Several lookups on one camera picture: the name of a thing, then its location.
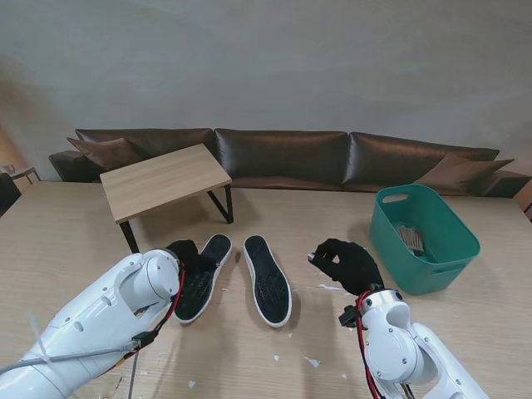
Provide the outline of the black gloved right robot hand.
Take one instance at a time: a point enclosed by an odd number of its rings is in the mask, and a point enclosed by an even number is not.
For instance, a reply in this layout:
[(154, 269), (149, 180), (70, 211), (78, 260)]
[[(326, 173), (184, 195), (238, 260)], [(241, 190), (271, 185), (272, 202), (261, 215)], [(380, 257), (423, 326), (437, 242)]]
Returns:
[(355, 296), (385, 288), (373, 257), (354, 242), (327, 239), (310, 253), (308, 262)]

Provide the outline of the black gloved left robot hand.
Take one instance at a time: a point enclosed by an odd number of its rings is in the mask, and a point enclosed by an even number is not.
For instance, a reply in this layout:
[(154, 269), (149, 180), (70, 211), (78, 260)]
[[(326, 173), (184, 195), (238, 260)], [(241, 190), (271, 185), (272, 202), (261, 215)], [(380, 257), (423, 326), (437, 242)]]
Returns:
[(200, 254), (195, 242), (190, 239), (177, 240), (166, 249), (178, 260), (180, 269), (185, 271), (186, 276), (211, 272), (218, 267), (216, 260)]

